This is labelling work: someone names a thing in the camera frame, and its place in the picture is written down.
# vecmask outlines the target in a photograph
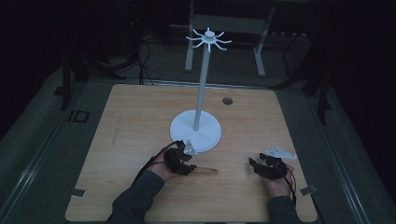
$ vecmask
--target white base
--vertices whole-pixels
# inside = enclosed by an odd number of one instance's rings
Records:
[[[198,131],[193,129],[195,110],[187,110],[177,115],[171,123],[170,134],[173,141],[191,140],[191,144],[197,153],[208,151],[215,147],[221,138],[221,126],[218,120],[211,114],[201,111]]]

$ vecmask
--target forearm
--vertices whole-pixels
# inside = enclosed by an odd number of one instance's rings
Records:
[[[303,223],[298,218],[293,202],[288,196],[275,197],[267,206],[272,224]]]
[[[158,175],[151,171],[143,173],[114,201],[112,217],[107,223],[144,223],[145,214],[163,185]]]

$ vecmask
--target finger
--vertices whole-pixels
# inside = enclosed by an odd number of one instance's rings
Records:
[[[294,167],[292,167],[292,166],[290,166],[290,165],[288,165],[288,164],[286,164],[286,167],[293,173]]]
[[[195,167],[191,172],[194,174],[218,174],[219,170],[206,167]]]

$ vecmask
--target cable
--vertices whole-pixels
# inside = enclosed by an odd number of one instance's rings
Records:
[[[279,169],[279,167],[277,167],[276,164],[274,164],[274,166],[275,166],[275,168],[283,175],[283,173],[282,173],[282,171]],[[294,177],[293,172],[292,172],[289,168],[287,168],[287,169],[290,171],[291,176],[293,177],[294,188],[293,188],[293,186],[291,185],[291,183],[289,182],[289,180],[286,178],[285,175],[283,175],[283,178],[285,179],[286,183],[288,183],[288,185],[289,185],[289,188],[290,188],[290,191],[291,191],[291,198],[292,198],[292,201],[293,201],[293,204],[294,204],[294,207],[295,207],[296,204],[297,204],[297,197],[296,197],[297,184],[296,184],[296,179],[295,179],[295,177]]]
[[[139,85],[144,85],[144,69],[146,62],[149,59],[149,55],[151,54],[151,48],[149,47],[148,44],[146,44],[144,41],[142,41],[142,45],[146,46],[148,48],[148,56],[146,57],[145,61],[141,61],[140,56],[137,57],[137,60],[139,61],[139,66],[140,66],[140,72],[139,72]]]
[[[153,78],[153,79],[160,79],[161,78],[161,76],[163,75],[161,72],[159,72],[159,71],[157,71],[157,70],[154,70],[154,69],[151,69],[151,68],[149,68],[149,67],[145,67],[146,68],[146,70],[149,70],[149,71],[151,71],[151,72],[155,72],[155,73],[157,73],[158,74],[158,76],[157,77],[155,77],[155,78]]]
[[[151,77],[149,76],[149,73],[148,73],[148,71],[147,71],[146,68],[145,68],[145,73],[146,73],[146,76],[148,77],[148,80],[149,80],[149,82],[151,83],[151,85],[154,86],[154,83],[152,83]]]

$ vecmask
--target wooden tabletop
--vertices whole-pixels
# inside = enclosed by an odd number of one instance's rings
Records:
[[[116,85],[108,98],[92,140],[76,189],[66,211],[69,221],[103,221],[112,202],[134,180],[137,172],[170,144],[175,116],[195,109],[198,88]],[[231,105],[222,102],[233,99]],[[190,174],[166,183],[147,212],[147,222],[259,222],[268,221],[269,201],[260,177],[248,158],[281,147],[295,154],[276,95],[272,91],[206,88],[203,110],[216,117],[222,136],[211,150],[187,164],[219,169],[216,175]],[[283,160],[294,167],[297,212],[301,220],[317,219],[298,160]]]

